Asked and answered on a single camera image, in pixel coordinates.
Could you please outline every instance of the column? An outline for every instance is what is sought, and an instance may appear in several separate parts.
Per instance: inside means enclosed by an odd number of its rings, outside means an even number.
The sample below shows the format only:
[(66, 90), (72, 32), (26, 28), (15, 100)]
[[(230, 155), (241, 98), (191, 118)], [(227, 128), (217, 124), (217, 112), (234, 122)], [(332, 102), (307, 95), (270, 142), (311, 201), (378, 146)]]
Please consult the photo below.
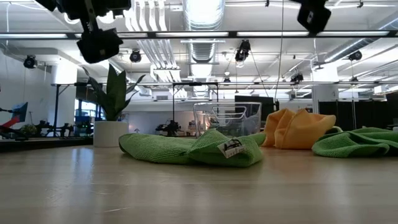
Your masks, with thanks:
[[(60, 62), (60, 64), (52, 67), (52, 77), (54, 84), (71, 84), (77, 81), (77, 66), (67, 60)], [(58, 99), (58, 118), (57, 126), (63, 126), (65, 123), (73, 124), (75, 117), (75, 99), (76, 99), (76, 87), (69, 86), (60, 87)], [(54, 124), (55, 114), (55, 97), (56, 87), (50, 89), (50, 103), (49, 103), (49, 117), (48, 122), (51, 125)]]
[[(312, 80), (315, 82), (337, 82), (337, 68), (333, 64), (322, 66), (323, 69), (312, 72)], [(314, 85), (312, 86), (313, 112), (319, 113), (318, 102), (338, 100), (338, 85)]]

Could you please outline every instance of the cloth label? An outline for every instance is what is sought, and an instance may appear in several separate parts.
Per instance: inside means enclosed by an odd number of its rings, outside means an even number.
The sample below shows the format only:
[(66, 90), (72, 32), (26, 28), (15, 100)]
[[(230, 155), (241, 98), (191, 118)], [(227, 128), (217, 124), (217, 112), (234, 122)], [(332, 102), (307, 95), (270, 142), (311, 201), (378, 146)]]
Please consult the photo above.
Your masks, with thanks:
[(245, 145), (242, 145), (239, 140), (233, 138), (226, 143), (220, 144), (217, 147), (227, 159), (240, 152), (243, 152), (246, 149)]

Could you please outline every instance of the microfiber cloth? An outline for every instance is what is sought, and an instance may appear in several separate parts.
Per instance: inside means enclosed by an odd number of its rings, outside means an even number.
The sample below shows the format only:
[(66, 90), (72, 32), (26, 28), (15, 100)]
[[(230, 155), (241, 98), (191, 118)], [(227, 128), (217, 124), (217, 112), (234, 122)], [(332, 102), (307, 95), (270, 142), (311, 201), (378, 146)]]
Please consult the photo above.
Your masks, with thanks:
[(326, 134), (312, 147), (315, 154), (326, 157), (396, 156), (398, 133), (379, 128), (361, 128)]
[(264, 133), (237, 138), (246, 150), (225, 158), (218, 145), (231, 140), (215, 129), (198, 139), (171, 138), (151, 134), (125, 134), (119, 138), (123, 152), (135, 159), (162, 164), (209, 164), (216, 166), (247, 167), (262, 159), (258, 145), (264, 142)]
[(278, 149), (311, 149), (315, 141), (335, 125), (336, 116), (308, 113), (301, 109), (297, 113), (288, 109), (276, 111), (267, 117), (262, 146)]

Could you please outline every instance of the table surface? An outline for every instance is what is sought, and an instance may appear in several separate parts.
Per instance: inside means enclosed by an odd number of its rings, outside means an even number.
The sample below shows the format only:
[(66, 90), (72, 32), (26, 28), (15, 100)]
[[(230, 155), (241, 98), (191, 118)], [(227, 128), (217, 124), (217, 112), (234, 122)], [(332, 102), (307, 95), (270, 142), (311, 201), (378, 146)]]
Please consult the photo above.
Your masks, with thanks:
[(263, 149), (247, 169), (119, 149), (0, 154), (0, 223), (398, 223), (398, 158)]

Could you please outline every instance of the plastic bin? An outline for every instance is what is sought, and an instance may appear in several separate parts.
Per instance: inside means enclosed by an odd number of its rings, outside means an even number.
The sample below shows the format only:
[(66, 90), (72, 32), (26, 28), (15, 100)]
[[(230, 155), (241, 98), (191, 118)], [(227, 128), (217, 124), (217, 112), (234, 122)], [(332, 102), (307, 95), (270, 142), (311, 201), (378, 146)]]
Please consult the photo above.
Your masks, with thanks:
[(197, 138), (215, 128), (227, 137), (240, 137), (260, 131), (261, 103), (195, 103)]

